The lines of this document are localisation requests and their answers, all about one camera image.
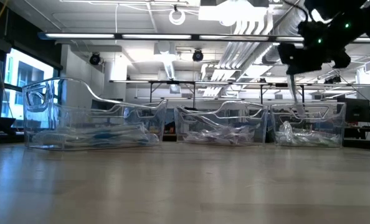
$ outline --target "security camera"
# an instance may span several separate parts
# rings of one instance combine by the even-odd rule
[[[203,61],[203,53],[202,50],[196,49],[195,52],[193,53],[192,57],[194,62],[201,62]]]
[[[103,58],[100,56],[100,52],[93,52],[90,57],[91,65],[101,65],[103,63]]]

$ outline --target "clear plastic bin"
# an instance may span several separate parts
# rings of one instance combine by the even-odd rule
[[[280,146],[341,147],[344,137],[344,103],[272,105],[275,143]]]
[[[167,100],[154,105],[104,100],[74,78],[27,85],[23,97],[29,147],[75,151],[155,146],[163,138]]]
[[[226,101],[216,111],[174,109],[178,142],[228,146],[265,142],[268,107],[244,101]]]

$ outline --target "ceiling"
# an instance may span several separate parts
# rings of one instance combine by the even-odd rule
[[[186,9],[198,10],[200,1],[188,1],[190,7]],[[200,21],[198,16],[186,13],[186,20],[180,26],[172,24],[169,11],[148,11],[132,9],[126,6],[89,4],[79,2],[61,2],[59,0],[15,0],[9,2],[9,7],[46,32],[116,32],[115,15],[117,16],[117,32],[119,33],[167,33],[167,34],[232,34],[235,26],[222,26],[217,21]],[[134,6],[142,10],[148,8],[143,5]],[[172,9],[171,6],[151,6],[152,10]],[[276,22],[287,11],[288,6],[276,7],[273,10],[273,21]],[[128,54],[132,66],[128,68],[130,75],[155,74],[164,70],[161,62],[153,57],[154,43],[156,41],[76,41],[76,45],[120,45]],[[202,63],[192,61],[194,49],[202,49],[204,60],[219,61],[225,52],[227,42],[175,42],[176,52],[181,52],[181,57],[174,61],[176,70],[200,71]],[[370,61],[370,45],[355,44],[347,47],[347,52],[352,56],[350,67],[343,71],[343,76],[349,81],[355,78],[355,69],[362,62]],[[286,66],[274,65],[270,70],[269,78],[281,77],[286,79]],[[299,75],[302,82],[313,82],[319,75],[332,71],[330,65],[324,65],[322,71]]]

